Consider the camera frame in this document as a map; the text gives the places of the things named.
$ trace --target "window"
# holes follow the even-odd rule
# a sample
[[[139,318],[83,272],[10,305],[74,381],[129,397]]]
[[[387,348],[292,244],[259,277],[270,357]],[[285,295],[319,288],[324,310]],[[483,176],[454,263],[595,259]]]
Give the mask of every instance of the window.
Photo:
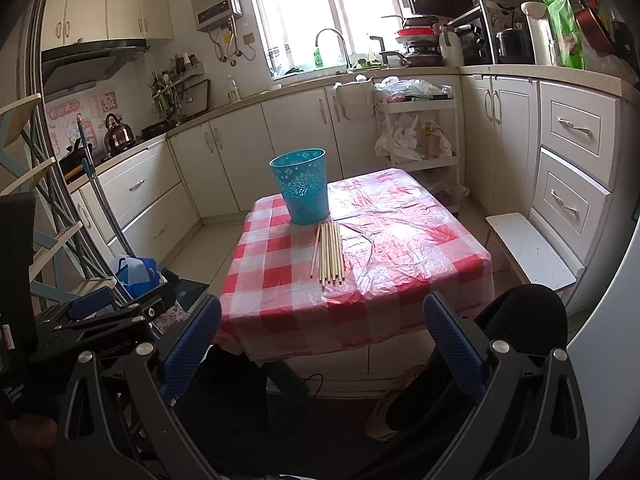
[[[389,50],[396,49],[399,0],[254,0],[258,26],[274,78],[287,72],[316,69],[316,35],[323,28],[342,33],[351,62],[368,59],[369,36],[382,36]],[[323,67],[345,65],[341,42],[331,31],[319,37]]]

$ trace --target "faucet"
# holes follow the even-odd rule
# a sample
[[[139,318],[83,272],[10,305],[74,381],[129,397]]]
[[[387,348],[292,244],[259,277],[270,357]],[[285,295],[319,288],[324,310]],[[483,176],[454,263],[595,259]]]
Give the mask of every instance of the faucet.
[[[334,28],[330,28],[329,27],[329,28],[324,28],[323,30],[318,32],[318,34],[316,35],[316,48],[318,47],[318,38],[320,38],[320,34],[322,34],[326,30],[334,31],[338,35],[338,38],[340,38],[340,45],[342,46],[342,49],[344,50],[344,60],[345,60],[346,65],[347,65],[347,69],[345,70],[345,73],[346,73],[351,68],[351,62],[349,61],[349,53],[347,52],[347,42],[344,41],[344,36],[340,33],[339,30],[335,30]]]

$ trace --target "sticker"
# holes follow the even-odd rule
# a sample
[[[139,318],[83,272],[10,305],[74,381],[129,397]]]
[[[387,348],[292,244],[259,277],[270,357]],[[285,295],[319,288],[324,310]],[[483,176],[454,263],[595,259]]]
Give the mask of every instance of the sticker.
[[[11,335],[11,327],[9,325],[2,325],[2,332],[4,332],[4,339],[6,339],[6,347],[9,350],[15,349],[14,338]]]

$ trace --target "green bag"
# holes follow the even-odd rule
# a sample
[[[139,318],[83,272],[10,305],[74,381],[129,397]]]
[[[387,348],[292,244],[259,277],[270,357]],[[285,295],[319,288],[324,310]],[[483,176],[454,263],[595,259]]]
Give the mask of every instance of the green bag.
[[[546,4],[551,28],[558,40],[562,65],[584,70],[580,29],[569,0],[542,0]]]

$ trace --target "range hood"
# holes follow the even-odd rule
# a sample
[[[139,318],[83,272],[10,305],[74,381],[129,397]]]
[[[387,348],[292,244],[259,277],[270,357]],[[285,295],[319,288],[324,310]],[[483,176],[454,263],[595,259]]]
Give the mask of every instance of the range hood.
[[[89,41],[42,51],[46,100],[92,88],[148,50],[145,40]]]

